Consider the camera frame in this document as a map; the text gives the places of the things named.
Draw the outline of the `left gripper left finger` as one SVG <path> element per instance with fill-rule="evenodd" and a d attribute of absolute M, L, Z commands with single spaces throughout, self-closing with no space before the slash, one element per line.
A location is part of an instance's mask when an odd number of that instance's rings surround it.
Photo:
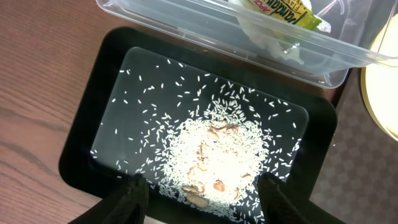
<path fill-rule="evenodd" d="M 70 224 L 143 224 L 148 204 L 149 184 L 136 174 Z"/>

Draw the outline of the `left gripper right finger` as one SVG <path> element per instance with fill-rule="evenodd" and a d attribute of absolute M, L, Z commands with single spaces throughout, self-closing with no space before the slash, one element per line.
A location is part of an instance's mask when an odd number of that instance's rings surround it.
<path fill-rule="evenodd" d="M 344 224 L 270 172 L 259 176 L 257 187 L 266 224 Z"/>

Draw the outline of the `rice and food scraps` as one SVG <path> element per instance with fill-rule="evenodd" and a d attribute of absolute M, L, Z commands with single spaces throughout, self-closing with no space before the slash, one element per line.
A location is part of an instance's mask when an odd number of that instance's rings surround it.
<path fill-rule="evenodd" d="M 139 149 L 154 154 L 132 170 L 121 159 L 117 172 L 142 174 L 161 195 L 204 212 L 233 222 L 264 223 L 256 179 L 262 172 L 287 179 L 299 141 L 287 147 L 277 144 L 281 136 L 269 122 L 279 113 L 261 115 L 251 103 L 253 88 L 222 82 L 201 105 L 204 84 L 192 91 L 183 90 L 181 80 L 176 85 L 178 101 L 193 101 L 188 116 L 178 119 L 161 112 L 138 140 Z M 266 105 L 275 109 L 278 102 L 267 100 Z"/>

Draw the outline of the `yellow plate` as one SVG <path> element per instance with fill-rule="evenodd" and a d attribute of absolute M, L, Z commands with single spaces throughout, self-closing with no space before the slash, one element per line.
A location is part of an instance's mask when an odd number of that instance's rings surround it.
<path fill-rule="evenodd" d="M 397 16 L 382 28 L 371 50 L 380 54 L 397 52 Z M 375 123 L 397 140 L 397 59 L 393 66 L 370 64 L 361 69 L 360 86 L 364 104 Z"/>

